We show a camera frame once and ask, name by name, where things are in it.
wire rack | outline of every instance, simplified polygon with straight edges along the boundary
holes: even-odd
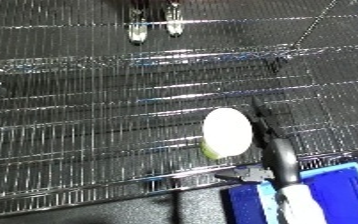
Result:
[[[170,38],[127,39],[128,4],[0,0],[0,215],[219,184],[201,122],[276,113],[306,168],[358,157],[357,0],[184,0]]]

black surface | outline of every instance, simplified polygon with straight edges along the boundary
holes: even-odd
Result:
[[[225,188],[211,188],[122,202],[0,218],[0,224],[225,224],[233,223]]]

white cylinder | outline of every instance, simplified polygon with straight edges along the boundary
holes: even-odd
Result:
[[[211,159],[237,156],[251,146],[252,125],[240,111],[220,108],[204,120],[201,149]]]

blue tray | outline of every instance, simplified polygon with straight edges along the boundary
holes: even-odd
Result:
[[[301,173],[329,224],[358,224],[358,164],[315,169]],[[269,182],[229,190],[237,224],[278,224],[275,190]]]

person's foot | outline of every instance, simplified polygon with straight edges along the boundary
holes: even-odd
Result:
[[[129,13],[129,40],[133,44],[142,44],[146,41],[147,38],[147,24],[144,12],[140,9],[131,8]]]
[[[169,35],[178,37],[182,35],[184,24],[182,10],[179,3],[169,3],[165,9],[165,19]]]

